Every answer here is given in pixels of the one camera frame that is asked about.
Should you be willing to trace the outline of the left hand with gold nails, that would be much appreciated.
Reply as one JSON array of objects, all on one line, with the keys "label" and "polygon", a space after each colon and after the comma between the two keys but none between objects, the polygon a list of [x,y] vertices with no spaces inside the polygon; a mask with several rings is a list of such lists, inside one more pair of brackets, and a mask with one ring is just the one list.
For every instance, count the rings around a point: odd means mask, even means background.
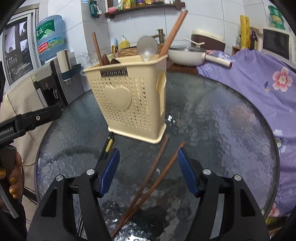
[{"label": "left hand with gold nails", "polygon": [[16,151],[15,157],[15,167],[11,171],[10,175],[6,175],[6,170],[1,167],[1,179],[7,179],[9,181],[9,194],[11,197],[16,199],[17,201],[21,201],[23,195],[23,167],[22,167],[22,158],[20,153]]}]

